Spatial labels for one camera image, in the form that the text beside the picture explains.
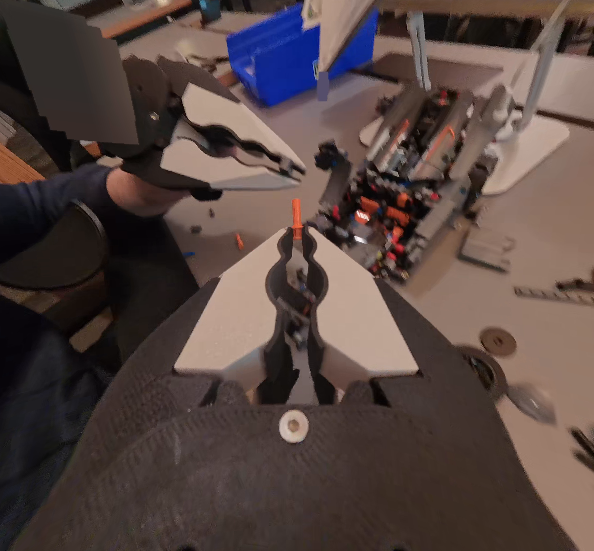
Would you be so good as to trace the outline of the black lego wheel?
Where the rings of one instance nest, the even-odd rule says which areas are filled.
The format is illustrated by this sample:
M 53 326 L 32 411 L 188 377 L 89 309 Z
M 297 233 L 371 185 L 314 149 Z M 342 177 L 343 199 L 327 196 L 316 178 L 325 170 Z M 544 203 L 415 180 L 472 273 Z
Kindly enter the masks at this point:
M 456 349 L 494 402 L 498 402 L 507 394 L 507 378 L 492 355 L 470 345 L 457 345 Z

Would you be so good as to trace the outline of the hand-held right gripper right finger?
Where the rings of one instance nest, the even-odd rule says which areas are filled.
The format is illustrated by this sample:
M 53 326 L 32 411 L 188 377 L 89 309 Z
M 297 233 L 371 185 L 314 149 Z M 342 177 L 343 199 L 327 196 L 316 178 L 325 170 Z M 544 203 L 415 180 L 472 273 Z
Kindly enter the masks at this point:
M 313 294 L 308 364 L 318 400 L 356 381 L 414 376 L 419 366 L 370 273 L 314 228 L 303 229 Z

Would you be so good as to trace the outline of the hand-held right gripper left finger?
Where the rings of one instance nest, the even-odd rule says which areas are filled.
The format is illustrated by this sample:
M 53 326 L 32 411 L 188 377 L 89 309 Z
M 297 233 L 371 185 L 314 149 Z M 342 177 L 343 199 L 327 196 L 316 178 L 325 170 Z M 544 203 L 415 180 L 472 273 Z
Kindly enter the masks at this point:
M 281 377 L 290 350 L 280 298 L 292 250 L 293 230 L 281 229 L 220 275 L 174 364 L 177 373 L 214 375 L 246 391 Z

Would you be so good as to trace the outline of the long grey lego plate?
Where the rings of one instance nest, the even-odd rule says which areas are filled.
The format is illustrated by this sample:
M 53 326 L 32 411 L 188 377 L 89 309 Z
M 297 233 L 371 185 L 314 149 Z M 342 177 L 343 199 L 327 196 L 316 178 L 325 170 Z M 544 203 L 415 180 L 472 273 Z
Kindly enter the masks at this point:
M 547 302 L 562 302 L 580 306 L 593 307 L 593 293 L 583 291 L 561 291 L 557 289 L 542 289 L 533 287 L 514 286 L 513 292 L 517 297 Z

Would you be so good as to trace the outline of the wood-edged work table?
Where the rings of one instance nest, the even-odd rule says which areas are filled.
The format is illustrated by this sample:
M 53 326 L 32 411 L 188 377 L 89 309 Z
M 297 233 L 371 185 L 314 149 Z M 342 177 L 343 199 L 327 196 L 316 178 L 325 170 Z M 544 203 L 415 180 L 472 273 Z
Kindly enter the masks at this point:
M 86 22 L 99 28 L 103 37 L 116 39 L 191 6 L 191 0 L 139 0 L 95 15 Z

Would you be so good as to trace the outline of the black lego rod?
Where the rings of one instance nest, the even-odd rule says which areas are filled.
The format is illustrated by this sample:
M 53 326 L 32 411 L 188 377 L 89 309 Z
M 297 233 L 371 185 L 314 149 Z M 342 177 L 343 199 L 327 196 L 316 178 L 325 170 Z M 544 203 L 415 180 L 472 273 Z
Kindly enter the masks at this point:
M 568 431 L 579 447 L 574 452 L 575 458 L 593 470 L 593 439 L 577 427 L 570 427 Z

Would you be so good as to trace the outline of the dark round lego disc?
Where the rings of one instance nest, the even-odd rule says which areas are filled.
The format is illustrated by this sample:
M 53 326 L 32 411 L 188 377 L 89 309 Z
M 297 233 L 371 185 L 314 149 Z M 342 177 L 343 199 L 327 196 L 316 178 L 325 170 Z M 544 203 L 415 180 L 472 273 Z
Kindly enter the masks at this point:
M 479 335 L 486 352 L 494 357 L 510 357 L 517 351 L 517 342 L 512 334 L 503 328 L 490 326 Z

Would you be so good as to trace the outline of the grey lego car model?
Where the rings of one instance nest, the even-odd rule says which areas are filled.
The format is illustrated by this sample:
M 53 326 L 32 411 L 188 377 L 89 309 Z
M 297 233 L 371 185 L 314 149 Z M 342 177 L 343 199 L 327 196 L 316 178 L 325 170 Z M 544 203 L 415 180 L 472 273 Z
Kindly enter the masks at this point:
M 488 98 L 415 86 L 382 97 L 357 170 L 334 140 L 318 145 L 330 178 L 310 224 L 374 277 L 407 282 L 448 224 L 477 215 L 513 109 L 505 85 Z

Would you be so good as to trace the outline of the black round stool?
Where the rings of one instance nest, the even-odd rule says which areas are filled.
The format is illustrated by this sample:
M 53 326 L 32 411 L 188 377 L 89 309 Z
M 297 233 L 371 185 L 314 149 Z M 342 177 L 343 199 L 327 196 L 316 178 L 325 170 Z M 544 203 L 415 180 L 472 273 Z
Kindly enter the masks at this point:
M 93 279 L 109 253 L 99 218 L 74 201 L 37 244 L 1 265 L 1 285 L 25 291 L 56 291 Z

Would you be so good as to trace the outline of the grey lego panel assembly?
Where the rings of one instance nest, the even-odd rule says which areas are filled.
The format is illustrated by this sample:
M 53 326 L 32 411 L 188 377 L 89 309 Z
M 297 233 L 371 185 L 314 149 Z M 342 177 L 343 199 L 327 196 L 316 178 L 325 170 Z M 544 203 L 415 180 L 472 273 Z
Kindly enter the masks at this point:
M 508 273 L 511 262 L 509 253 L 516 247 L 516 240 L 491 229 L 471 227 L 460 245 L 457 258 L 499 273 Z

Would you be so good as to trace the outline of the blue storage bin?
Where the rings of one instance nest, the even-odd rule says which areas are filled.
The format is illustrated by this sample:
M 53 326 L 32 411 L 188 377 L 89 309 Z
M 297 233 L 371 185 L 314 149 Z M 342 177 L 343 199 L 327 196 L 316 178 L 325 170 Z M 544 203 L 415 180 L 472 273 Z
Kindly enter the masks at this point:
M 227 36 L 235 76 L 265 106 L 275 106 L 316 86 L 320 28 L 303 30 L 301 10 L 299 2 Z

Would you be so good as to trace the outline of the person's left hand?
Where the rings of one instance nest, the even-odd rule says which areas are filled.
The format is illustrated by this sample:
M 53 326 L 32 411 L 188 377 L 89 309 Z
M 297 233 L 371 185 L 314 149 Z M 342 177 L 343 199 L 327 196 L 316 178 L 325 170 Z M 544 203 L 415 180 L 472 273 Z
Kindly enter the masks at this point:
M 108 173 L 106 189 L 115 205 L 142 218 L 164 215 L 190 197 L 189 191 L 164 189 L 119 168 Z

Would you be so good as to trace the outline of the grey curved lego shell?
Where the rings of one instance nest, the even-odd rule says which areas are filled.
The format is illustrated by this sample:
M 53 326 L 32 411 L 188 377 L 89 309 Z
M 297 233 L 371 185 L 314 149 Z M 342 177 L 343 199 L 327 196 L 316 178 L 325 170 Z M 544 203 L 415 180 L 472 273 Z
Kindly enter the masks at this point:
M 538 384 L 529 382 L 509 384 L 507 397 L 518 410 L 531 419 L 550 426 L 557 424 L 553 399 Z

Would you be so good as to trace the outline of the person's legs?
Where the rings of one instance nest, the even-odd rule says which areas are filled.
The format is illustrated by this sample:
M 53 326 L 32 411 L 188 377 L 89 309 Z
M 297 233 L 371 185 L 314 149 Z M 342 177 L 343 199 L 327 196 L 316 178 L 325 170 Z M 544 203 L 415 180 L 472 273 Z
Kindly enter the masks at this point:
M 46 317 L 1 297 L 1 550 L 60 479 L 118 364 L 113 326 L 79 353 Z

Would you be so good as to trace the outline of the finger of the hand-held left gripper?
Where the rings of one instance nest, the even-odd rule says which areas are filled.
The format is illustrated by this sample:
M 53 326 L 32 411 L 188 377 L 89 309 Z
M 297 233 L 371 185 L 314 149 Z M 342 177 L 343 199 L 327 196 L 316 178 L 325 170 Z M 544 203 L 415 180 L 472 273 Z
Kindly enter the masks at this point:
M 278 191 L 301 184 L 292 171 L 281 173 L 265 156 L 254 156 L 235 147 L 223 154 L 210 154 L 197 141 L 186 137 L 163 151 L 160 167 L 221 191 Z
M 232 101 L 202 87 L 188 84 L 182 95 L 182 103 L 189 124 L 199 130 L 222 129 L 231 134 L 242 149 L 254 143 L 264 149 L 265 157 L 280 158 L 279 170 L 304 176 L 307 173 L 303 161 L 271 129 L 241 101 Z

